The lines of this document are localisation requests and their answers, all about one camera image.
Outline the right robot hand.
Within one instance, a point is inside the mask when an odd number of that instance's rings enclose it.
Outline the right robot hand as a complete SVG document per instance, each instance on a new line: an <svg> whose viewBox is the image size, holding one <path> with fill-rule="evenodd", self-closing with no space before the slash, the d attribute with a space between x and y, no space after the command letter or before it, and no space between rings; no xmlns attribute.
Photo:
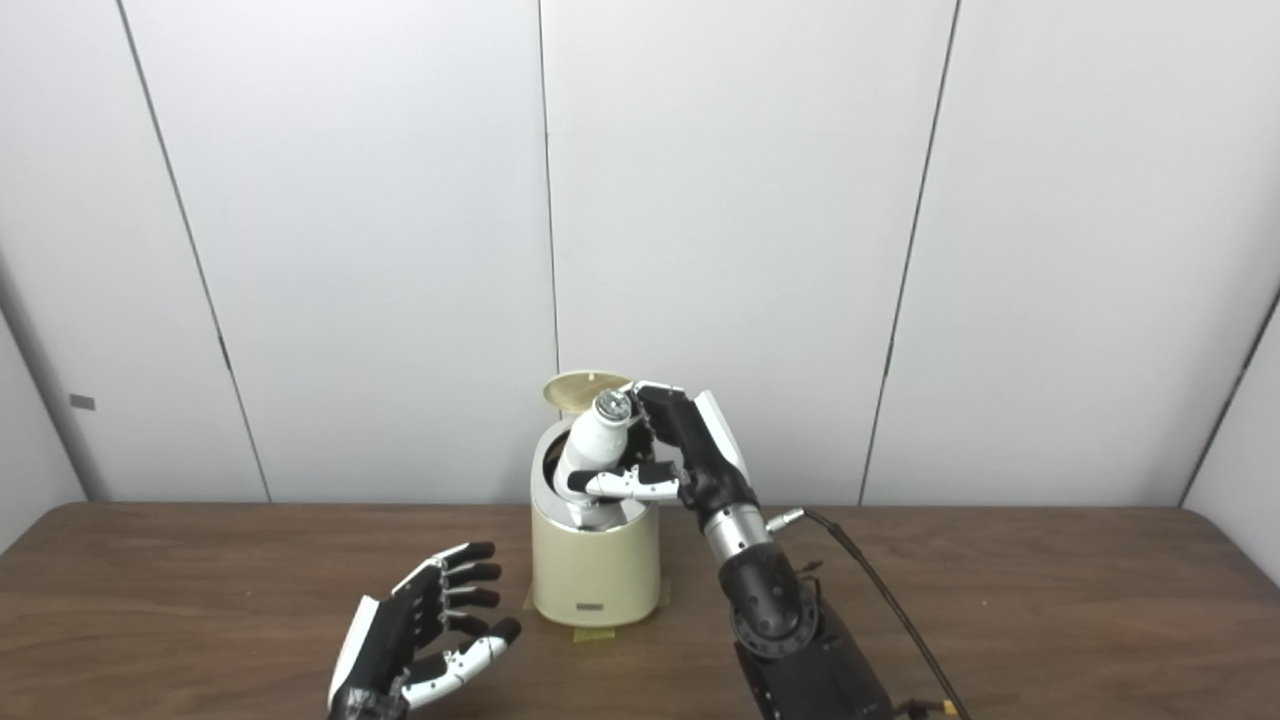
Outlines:
<svg viewBox="0 0 1280 720"><path fill-rule="evenodd" d="M603 389L572 423L550 480L577 528L626 521L621 503L677 501L700 523L758 506L714 396L649 380Z"/></svg>

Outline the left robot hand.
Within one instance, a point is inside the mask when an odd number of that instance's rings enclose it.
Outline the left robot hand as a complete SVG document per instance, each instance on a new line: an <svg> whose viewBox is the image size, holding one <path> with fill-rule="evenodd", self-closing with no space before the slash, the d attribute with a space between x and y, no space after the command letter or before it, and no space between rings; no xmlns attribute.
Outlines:
<svg viewBox="0 0 1280 720"><path fill-rule="evenodd" d="M492 542L452 546L422 560L384 598L362 596L335 659L329 719L407 719L489 669L517 641L515 618L489 624L486 588L502 575Z"/></svg>

